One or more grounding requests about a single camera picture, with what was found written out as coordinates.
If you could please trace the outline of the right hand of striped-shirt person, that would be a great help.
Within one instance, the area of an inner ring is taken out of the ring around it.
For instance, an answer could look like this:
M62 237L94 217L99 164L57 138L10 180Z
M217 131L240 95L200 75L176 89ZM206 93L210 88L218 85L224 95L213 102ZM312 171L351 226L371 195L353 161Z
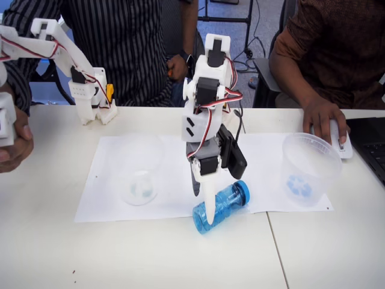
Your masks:
M28 115L17 107L15 107L15 111L14 128L17 138L14 145L1 148L1 173L8 173L16 169L31 154L34 148Z

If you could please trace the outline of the right hand of brown-shirt person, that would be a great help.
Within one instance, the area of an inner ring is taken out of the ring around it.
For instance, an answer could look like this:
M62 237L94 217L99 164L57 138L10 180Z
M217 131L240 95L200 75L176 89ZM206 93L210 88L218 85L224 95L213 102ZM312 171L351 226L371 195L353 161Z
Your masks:
M346 118L336 104L316 94L306 97L300 102L300 105L304 111L303 132L310 133L310 129L313 128L313 132L317 137L331 144L330 121L335 120L340 143L344 144L347 141L348 126Z

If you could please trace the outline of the left hand of striped-shirt person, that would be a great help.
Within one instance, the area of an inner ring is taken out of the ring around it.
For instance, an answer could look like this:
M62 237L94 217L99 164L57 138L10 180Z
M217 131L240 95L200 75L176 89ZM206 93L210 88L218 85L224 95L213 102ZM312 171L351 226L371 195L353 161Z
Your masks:
M167 61L167 75L173 81L182 82L187 73L187 63L180 55L175 55Z

